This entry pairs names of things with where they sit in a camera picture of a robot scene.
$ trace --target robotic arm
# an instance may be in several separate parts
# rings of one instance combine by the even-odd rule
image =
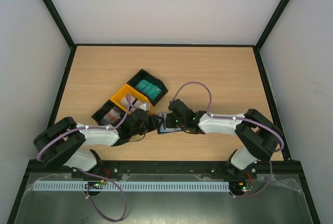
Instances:
[[[176,99],[169,105],[170,113],[166,117],[168,128],[181,128],[192,134],[224,133],[236,135],[244,147],[235,150],[227,161],[227,171],[237,176],[256,160],[268,161],[276,149],[279,139],[269,132],[271,129],[281,135],[281,131],[255,109],[239,115],[215,115],[206,111],[193,112],[181,100]],[[264,128],[251,123],[255,121]],[[118,128],[113,126],[86,126],[66,117],[48,128],[34,140],[36,149],[42,153],[39,157],[46,168],[62,165],[80,168],[91,173],[99,173],[103,163],[94,150],[81,149],[88,145],[117,146],[130,141],[135,135],[160,128],[163,119],[157,115],[147,115],[143,109],[132,112]],[[47,145],[54,142],[44,152]]]

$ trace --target black metal frame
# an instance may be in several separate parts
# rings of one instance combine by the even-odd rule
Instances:
[[[273,97],[273,93],[267,78],[267,74],[263,65],[263,61],[260,55],[260,49],[262,48],[263,44],[267,40],[270,32],[272,31],[273,27],[275,26],[276,22],[280,18],[281,14],[283,13],[284,9],[286,8],[288,2],[290,0],[281,0],[275,9],[271,19],[269,20],[265,30],[263,31],[262,35],[260,36],[257,44],[254,45],[223,45],[223,44],[75,44],[65,27],[56,7],[54,6],[52,0],[43,0],[47,9],[49,10],[51,16],[53,17],[55,23],[57,24],[60,32],[62,33],[63,37],[65,38],[66,42],[68,43],[69,47],[71,48],[71,52],[69,54],[69,58],[67,61],[67,65],[65,71],[63,73],[63,77],[61,80],[61,84],[58,90],[58,94],[53,106],[53,110],[48,122],[48,127],[54,124],[58,109],[60,106],[61,98],[63,92],[65,90],[67,78],[71,69],[71,65],[75,56],[75,51],[77,46],[169,46],[169,47],[251,47],[253,48],[253,52],[255,55],[255,59],[257,61],[259,73],[261,76],[261,80],[263,83],[263,87],[266,93],[267,102],[272,114],[273,122],[278,127],[282,129],[281,121],[278,115],[278,111],[276,109],[275,100]],[[299,176],[301,186],[303,192],[305,193],[306,201],[309,206],[309,210],[313,219],[314,223],[320,223],[318,214],[316,212],[309,186],[306,182],[306,178],[299,161],[291,160],[290,151],[288,148],[288,143],[285,141],[285,148],[282,151],[284,161],[273,161],[273,172],[275,174],[297,174]],[[208,174],[214,179],[224,179],[226,181],[239,181],[243,180],[243,178],[234,179],[226,174],[221,175],[219,173],[219,168],[225,166],[225,161],[170,161],[170,162],[161,162],[161,161],[105,161],[105,164],[108,166],[109,169],[112,171],[117,168],[118,172],[115,173],[113,176],[117,177],[123,171],[130,171],[131,173],[194,173],[194,174]],[[253,167],[256,169],[257,173],[269,173],[269,165],[265,162],[259,162],[254,164]],[[8,223],[14,223],[15,218],[17,215],[17,211],[20,206],[21,199],[23,197],[23,193],[27,186],[28,178],[31,173],[71,173],[72,170],[68,167],[61,167],[56,170],[46,170],[42,163],[38,162],[37,160],[30,160],[27,166],[26,172],[24,174],[21,186],[19,188],[17,197],[15,199],[12,211],[10,213]]]

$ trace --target wooden tabletop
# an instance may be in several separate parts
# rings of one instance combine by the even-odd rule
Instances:
[[[154,114],[168,111],[169,101],[185,82],[199,81],[212,92],[212,113],[239,114],[255,108],[271,119],[252,48],[78,46],[56,122],[71,116],[96,125],[91,115],[142,68],[169,90]],[[178,97],[193,111],[205,110],[209,101],[206,90],[195,84],[184,87]],[[87,148],[104,160],[186,161],[227,160],[241,147],[239,138],[231,135],[151,132],[139,142]],[[281,152],[272,158],[282,159]]]

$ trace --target white wall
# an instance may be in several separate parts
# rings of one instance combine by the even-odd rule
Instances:
[[[42,0],[0,0],[0,7],[0,223],[6,223],[69,48]]]
[[[292,158],[332,223],[333,2],[291,0],[262,48]]]
[[[53,0],[76,43],[255,44],[280,0]]]

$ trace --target purple cable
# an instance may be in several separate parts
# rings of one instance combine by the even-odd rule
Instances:
[[[189,85],[189,84],[198,84],[198,85],[203,86],[203,87],[207,90],[207,92],[208,92],[208,94],[209,94],[209,103],[208,103],[208,106],[207,106],[207,110],[206,110],[206,111],[207,111],[207,115],[208,115],[209,117],[212,117],[212,116],[211,116],[211,113],[210,113],[210,111],[209,111],[209,110],[210,110],[210,106],[211,106],[211,104],[212,104],[212,93],[210,92],[209,88],[208,88],[206,85],[204,85],[203,83],[201,83],[201,82],[187,82],[187,83],[183,84],[183,85],[179,88],[179,90],[176,92],[176,94],[175,94],[175,96],[173,97],[172,101],[176,100],[176,98],[177,98],[179,92],[183,89],[183,87],[185,87],[186,85]],[[258,126],[258,127],[260,127],[260,128],[263,128],[263,129],[267,130],[268,132],[272,133],[273,135],[275,135],[275,136],[278,138],[278,140],[279,140],[279,142],[280,142],[280,148],[278,148],[277,150],[274,150],[274,153],[283,150],[283,148],[285,147],[285,143],[284,143],[282,137],[281,137],[277,132],[275,132],[274,130],[272,130],[272,129],[266,127],[265,125],[262,125],[262,124],[259,123],[259,122],[253,121],[253,120],[251,120],[251,119],[243,118],[243,117],[234,117],[234,118],[233,118],[232,116],[230,117],[230,116],[214,116],[214,115],[213,115],[212,118],[215,118],[215,119],[225,119],[225,120],[233,120],[233,119],[234,119],[234,120],[247,121],[247,122],[249,122],[249,123],[251,123],[251,124],[254,124],[254,125],[256,125],[256,126]]]
[[[115,127],[111,127],[109,128],[108,130],[113,130],[113,129],[116,129],[118,128],[121,124],[123,124],[123,122],[125,121],[127,115],[129,114],[130,112],[130,107],[131,107],[131,99],[129,97],[129,94],[126,94],[126,100],[127,102],[129,103],[128,106],[127,106],[127,109],[126,109],[126,113],[124,115],[124,117],[121,119],[121,121],[115,126]],[[89,129],[105,129],[106,127],[104,126],[88,126]],[[61,140],[62,138],[68,136],[69,134],[71,133],[74,133],[76,131],[79,131],[79,130],[85,130],[86,127],[79,127],[79,128],[75,128],[75,129],[71,129],[71,130],[68,130],[66,131],[65,133],[61,134],[60,136],[56,137],[55,139],[53,139],[52,141],[50,141],[47,145],[45,145],[45,147],[42,148],[42,150],[37,154],[37,160],[38,161],[42,161],[41,157],[42,157],[42,154],[49,148],[51,147],[53,144],[55,144],[57,141]]]
[[[230,194],[235,197],[235,198],[247,198],[247,197],[251,197],[251,196],[255,196],[255,195],[258,195],[260,194],[262,191],[265,190],[265,188],[269,185],[271,179],[272,179],[272,176],[273,176],[273,166],[272,166],[272,162],[271,161],[268,161],[269,164],[270,164],[270,177],[268,178],[268,181],[266,182],[266,184],[260,189],[258,190],[257,192],[253,193],[253,194],[247,194],[247,195],[234,195],[231,191],[230,191]]]
[[[98,176],[98,175],[94,175],[93,173],[88,173],[88,172],[86,172],[86,171],[84,171],[84,170],[82,170],[82,169],[80,169],[80,168],[77,168],[77,170],[80,171],[81,173],[84,173],[84,174],[88,175],[88,176],[92,176],[92,177],[100,178],[100,179],[106,180],[106,181],[108,181],[108,182],[111,182],[113,185],[115,185],[115,186],[119,189],[120,193],[122,194],[122,196],[123,196],[123,198],[124,198],[124,212],[123,212],[123,215],[122,215],[119,219],[117,219],[117,220],[115,220],[115,219],[111,219],[111,218],[105,216],[104,214],[102,214],[102,212],[97,208],[97,206],[96,206],[95,203],[93,202],[91,196],[89,195],[89,190],[90,190],[90,188],[87,189],[87,199],[89,199],[89,201],[90,201],[91,204],[93,205],[93,207],[94,207],[94,209],[96,210],[96,212],[97,212],[97,213],[100,215],[100,217],[102,217],[104,220],[109,221],[109,222],[119,222],[119,221],[122,221],[122,220],[125,218],[125,215],[126,215],[126,212],[127,212],[127,199],[126,199],[125,193],[124,193],[124,191],[121,189],[121,187],[120,187],[117,183],[115,183],[114,181],[112,181],[112,180],[110,180],[110,179],[108,179],[108,178],[105,178],[105,177],[103,177],[103,176]]]

